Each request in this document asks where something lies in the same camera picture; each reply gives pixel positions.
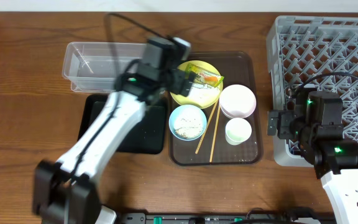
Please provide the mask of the pandan cake wrapper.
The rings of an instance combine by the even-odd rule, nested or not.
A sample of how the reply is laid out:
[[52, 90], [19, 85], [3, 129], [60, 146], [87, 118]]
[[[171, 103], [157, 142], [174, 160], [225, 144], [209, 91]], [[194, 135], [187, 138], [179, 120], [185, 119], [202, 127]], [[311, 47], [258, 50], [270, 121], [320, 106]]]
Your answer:
[[195, 83], [208, 85], [214, 88], [219, 86], [220, 83], [224, 80], [223, 76], [218, 75], [217, 73], [210, 72], [209, 70], [197, 66], [193, 63], [189, 63], [186, 66], [185, 72], [195, 74]]

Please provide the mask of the blue bowl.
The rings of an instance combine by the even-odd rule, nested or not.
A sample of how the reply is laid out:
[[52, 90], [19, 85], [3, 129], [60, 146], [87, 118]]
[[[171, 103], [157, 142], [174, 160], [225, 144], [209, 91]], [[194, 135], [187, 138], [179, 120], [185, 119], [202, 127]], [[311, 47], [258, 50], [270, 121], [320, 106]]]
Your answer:
[[204, 114], [204, 112], [201, 109], [199, 109], [198, 107], [193, 106], [193, 105], [182, 105], [182, 106], [179, 106], [179, 107], [175, 108], [171, 112], [169, 120], [168, 120], [168, 125], [169, 125], [171, 133], [176, 138], [178, 138], [180, 140], [183, 140], [183, 141], [193, 141], [193, 140], [195, 140], [195, 139], [190, 139], [190, 140], [182, 139], [182, 138], [180, 138], [179, 136], [177, 136], [175, 134], [174, 127], [173, 127], [174, 122], [182, 114], [184, 114], [185, 116], [195, 116], [197, 114], [198, 116], [202, 117], [202, 119], [203, 119], [203, 132], [195, 139], [200, 138], [202, 136], [202, 134], [204, 133], [204, 131], [205, 131], [206, 124], [207, 124], [207, 119], [206, 119], [206, 115]]

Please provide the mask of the white green cup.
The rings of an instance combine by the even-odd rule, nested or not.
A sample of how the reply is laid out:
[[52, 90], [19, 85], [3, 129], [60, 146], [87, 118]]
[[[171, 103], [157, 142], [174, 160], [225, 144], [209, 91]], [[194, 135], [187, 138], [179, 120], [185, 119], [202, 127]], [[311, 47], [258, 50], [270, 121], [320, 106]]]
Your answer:
[[230, 119], [225, 127], [226, 141], [233, 146], [248, 140], [252, 134], [252, 126], [243, 118]]

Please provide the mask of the rice leftovers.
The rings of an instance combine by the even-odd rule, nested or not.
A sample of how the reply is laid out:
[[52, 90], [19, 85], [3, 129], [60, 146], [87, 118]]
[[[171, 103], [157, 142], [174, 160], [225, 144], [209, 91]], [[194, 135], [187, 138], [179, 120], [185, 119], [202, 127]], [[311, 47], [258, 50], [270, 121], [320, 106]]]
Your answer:
[[203, 132], [203, 119], [198, 116], [182, 114], [174, 122], [174, 132], [182, 139], [195, 139]]

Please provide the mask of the pink bowl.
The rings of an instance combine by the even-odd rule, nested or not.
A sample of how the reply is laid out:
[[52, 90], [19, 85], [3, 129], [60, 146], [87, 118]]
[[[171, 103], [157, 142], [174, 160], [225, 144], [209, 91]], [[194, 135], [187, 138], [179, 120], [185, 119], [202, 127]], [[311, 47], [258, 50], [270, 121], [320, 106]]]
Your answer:
[[247, 118], [256, 109], [253, 91], [244, 85], [227, 86], [219, 97], [220, 109], [228, 118]]

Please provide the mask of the white tissue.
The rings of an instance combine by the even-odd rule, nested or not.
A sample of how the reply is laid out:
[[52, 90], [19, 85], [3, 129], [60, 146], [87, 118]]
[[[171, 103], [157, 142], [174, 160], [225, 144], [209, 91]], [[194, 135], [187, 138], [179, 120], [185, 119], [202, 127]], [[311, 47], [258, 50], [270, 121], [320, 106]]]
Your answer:
[[219, 88], [192, 87], [188, 97], [195, 103], [207, 104], [210, 103], [213, 99], [215, 99], [217, 95], [219, 95]]

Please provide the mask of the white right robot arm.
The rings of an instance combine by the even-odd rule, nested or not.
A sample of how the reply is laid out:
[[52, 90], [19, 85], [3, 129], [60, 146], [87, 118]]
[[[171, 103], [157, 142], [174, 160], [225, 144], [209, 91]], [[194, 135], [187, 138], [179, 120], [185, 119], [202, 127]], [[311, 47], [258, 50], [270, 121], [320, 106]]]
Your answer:
[[293, 110], [269, 111], [267, 133], [297, 141], [329, 197], [337, 223], [358, 223], [358, 142], [343, 137], [342, 106], [336, 93], [302, 90]]

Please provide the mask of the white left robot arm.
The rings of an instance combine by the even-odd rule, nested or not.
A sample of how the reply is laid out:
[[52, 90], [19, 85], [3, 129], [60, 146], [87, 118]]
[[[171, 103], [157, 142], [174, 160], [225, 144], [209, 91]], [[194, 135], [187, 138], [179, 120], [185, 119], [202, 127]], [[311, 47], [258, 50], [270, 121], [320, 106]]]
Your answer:
[[56, 162], [35, 168], [32, 211], [42, 223], [115, 223], [117, 213], [103, 205], [97, 184], [126, 136], [156, 102], [160, 92], [188, 96], [195, 73], [177, 68], [125, 71], [92, 125]]

